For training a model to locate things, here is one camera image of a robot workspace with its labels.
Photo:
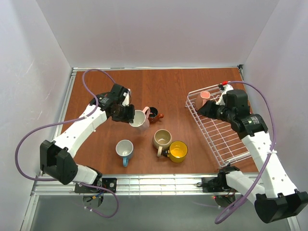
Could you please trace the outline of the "pale pink faceted mug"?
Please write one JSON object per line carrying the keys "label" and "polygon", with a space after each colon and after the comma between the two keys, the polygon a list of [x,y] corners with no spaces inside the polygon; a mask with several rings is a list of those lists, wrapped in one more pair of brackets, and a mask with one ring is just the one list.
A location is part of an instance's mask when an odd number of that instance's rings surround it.
{"label": "pale pink faceted mug", "polygon": [[149,121],[150,108],[146,106],[143,110],[135,110],[133,122],[129,124],[140,131],[147,130],[150,126]]}

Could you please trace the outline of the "blue floral mug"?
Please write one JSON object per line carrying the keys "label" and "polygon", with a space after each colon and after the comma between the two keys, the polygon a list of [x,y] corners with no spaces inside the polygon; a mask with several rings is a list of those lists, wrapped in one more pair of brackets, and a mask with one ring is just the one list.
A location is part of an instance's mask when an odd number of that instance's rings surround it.
{"label": "blue floral mug", "polygon": [[129,140],[121,140],[115,147],[116,153],[122,158],[123,166],[127,167],[129,160],[133,157],[134,145]]}

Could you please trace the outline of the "yellow enamel mug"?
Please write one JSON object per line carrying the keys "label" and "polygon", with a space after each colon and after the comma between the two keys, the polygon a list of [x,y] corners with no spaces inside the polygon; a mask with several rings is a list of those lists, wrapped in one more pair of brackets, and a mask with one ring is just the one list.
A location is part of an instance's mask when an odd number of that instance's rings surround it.
{"label": "yellow enamel mug", "polygon": [[162,151],[162,156],[168,157],[174,163],[181,163],[188,153],[187,145],[182,141],[174,141],[169,149]]}

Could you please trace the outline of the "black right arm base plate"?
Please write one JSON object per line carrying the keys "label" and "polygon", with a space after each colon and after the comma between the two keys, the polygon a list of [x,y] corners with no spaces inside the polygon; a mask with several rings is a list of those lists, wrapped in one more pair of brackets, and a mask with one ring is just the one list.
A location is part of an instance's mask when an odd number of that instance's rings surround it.
{"label": "black right arm base plate", "polygon": [[223,186],[223,183],[217,178],[201,178],[201,182],[197,185],[199,188],[202,188],[202,192],[206,193],[233,193],[235,189],[230,188],[229,186]]}

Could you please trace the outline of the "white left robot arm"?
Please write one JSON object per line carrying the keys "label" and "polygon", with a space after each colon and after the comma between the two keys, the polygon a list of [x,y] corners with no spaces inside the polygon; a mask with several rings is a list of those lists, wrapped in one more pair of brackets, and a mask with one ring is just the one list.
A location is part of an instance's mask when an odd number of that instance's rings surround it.
{"label": "white left robot arm", "polygon": [[100,172],[74,161],[78,149],[95,132],[96,128],[111,118],[115,122],[131,123],[134,105],[130,104],[131,91],[114,84],[109,92],[96,95],[87,105],[79,121],[74,122],[53,141],[40,145],[40,169],[63,185],[71,182],[93,185]]}

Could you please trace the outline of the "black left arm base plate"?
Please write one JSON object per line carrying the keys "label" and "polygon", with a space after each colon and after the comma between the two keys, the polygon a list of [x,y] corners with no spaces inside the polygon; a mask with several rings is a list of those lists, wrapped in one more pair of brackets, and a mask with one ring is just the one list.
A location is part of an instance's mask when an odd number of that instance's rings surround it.
{"label": "black left arm base plate", "polygon": [[[116,186],[117,186],[117,178],[102,178],[96,183],[96,186],[106,188],[108,190],[111,190],[112,192],[116,192]],[[75,184],[75,193],[100,193],[100,189],[96,188],[90,188],[87,186],[80,185],[78,183]]]}

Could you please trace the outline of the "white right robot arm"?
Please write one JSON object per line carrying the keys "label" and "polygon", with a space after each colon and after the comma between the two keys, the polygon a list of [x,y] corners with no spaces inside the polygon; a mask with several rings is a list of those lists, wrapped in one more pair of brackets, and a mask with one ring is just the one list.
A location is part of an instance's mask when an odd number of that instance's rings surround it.
{"label": "white right robot arm", "polygon": [[217,178],[225,188],[242,194],[227,207],[233,212],[247,200],[264,223],[298,215],[308,204],[307,192],[300,192],[286,174],[272,147],[268,128],[259,114],[252,114],[244,90],[229,90],[220,99],[207,101],[198,112],[208,118],[228,122],[243,142],[259,174],[250,180],[237,167],[220,170]]}

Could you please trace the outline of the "beige round mug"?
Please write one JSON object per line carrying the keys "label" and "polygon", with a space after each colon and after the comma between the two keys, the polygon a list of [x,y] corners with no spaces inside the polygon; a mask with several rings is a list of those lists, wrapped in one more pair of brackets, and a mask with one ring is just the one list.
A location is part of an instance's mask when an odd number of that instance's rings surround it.
{"label": "beige round mug", "polygon": [[167,150],[172,143],[172,135],[168,130],[160,129],[153,136],[153,146],[157,149],[157,157]]}

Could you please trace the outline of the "pink floral textured mug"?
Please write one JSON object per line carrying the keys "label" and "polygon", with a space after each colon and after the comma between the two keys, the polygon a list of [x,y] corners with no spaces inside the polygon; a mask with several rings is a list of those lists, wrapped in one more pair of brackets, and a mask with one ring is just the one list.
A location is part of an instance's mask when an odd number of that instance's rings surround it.
{"label": "pink floral textured mug", "polygon": [[210,99],[210,92],[208,91],[201,91],[197,94],[196,100],[195,100],[195,108],[196,110],[199,110],[207,100]]}

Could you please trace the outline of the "orange black patterned mug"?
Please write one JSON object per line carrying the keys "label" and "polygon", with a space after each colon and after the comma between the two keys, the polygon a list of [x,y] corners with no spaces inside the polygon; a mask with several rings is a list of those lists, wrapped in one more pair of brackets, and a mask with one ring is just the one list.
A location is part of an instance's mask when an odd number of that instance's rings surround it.
{"label": "orange black patterned mug", "polygon": [[158,109],[155,107],[150,107],[150,115],[149,115],[149,122],[153,124],[158,120],[164,118],[164,115],[158,112]]}

